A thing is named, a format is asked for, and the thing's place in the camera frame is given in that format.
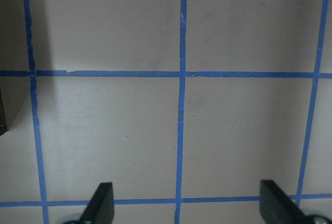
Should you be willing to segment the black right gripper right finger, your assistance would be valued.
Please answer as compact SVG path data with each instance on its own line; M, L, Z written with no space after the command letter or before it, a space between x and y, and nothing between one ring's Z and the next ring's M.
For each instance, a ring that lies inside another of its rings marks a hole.
M261 180L259 212L265 223L314 223L273 180Z

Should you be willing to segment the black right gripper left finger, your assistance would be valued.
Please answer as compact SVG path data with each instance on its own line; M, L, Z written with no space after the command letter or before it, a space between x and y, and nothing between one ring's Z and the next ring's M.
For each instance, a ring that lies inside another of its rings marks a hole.
M112 183L100 183L78 223L111 224L114 219Z

